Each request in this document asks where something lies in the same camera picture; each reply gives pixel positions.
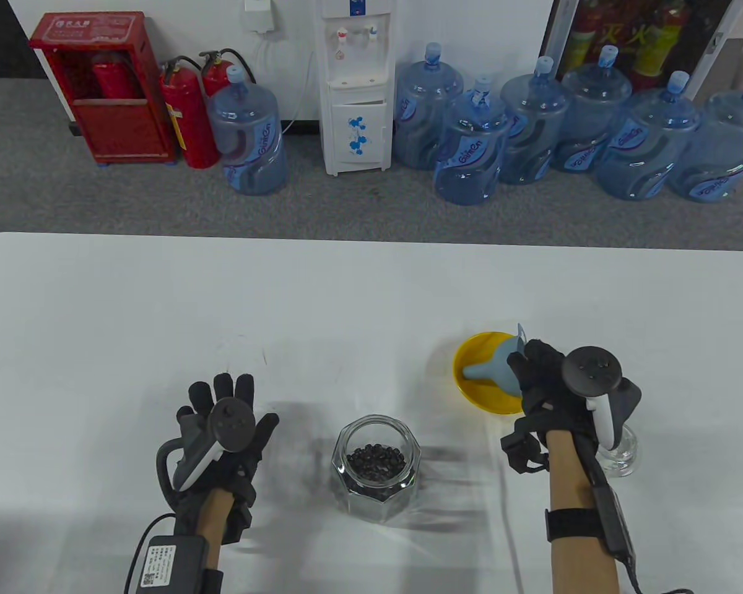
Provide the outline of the person's left hand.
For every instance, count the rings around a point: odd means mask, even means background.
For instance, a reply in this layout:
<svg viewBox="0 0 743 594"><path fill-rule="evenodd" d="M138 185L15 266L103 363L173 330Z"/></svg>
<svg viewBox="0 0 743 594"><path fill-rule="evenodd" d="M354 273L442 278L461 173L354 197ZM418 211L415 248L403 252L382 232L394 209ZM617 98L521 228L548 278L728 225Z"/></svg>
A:
<svg viewBox="0 0 743 594"><path fill-rule="evenodd" d="M233 503L227 512L221 532L221 544L237 543L244 529L250 527L250 509L256 491L252 485L263 450L280 422L275 413L264 414L253 421L252 439L236 452L222 446L215 452L219 440L211 433L211 413L227 403L243 405L250 412L254 404L254 378L241 374L238 379L225 372L217 374L212 384L194 382L188 390L189 405L176 413L181 430L182 458L177 462L172 479L172 491L166 498L176 515L175 532L195 535L204 515L208 496L215 490L230 493Z"/></svg>

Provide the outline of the person's right hand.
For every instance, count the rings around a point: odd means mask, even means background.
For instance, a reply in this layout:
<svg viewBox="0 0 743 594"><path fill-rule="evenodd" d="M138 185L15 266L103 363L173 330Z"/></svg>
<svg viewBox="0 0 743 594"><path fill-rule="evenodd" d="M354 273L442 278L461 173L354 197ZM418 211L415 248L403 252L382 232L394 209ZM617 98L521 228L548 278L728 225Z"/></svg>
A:
<svg viewBox="0 0 743 594"><path fill-rule="evenodd" d="M524 346L524 353L507 358L518 379L524 416L514 423L513 432L501 439L510 468L518 473L549 469L549 455L541 451L547 433L564 431L586 438L598 446L592 413L586 399L567 387L562 377L566 356L538 339Z"/></svg>

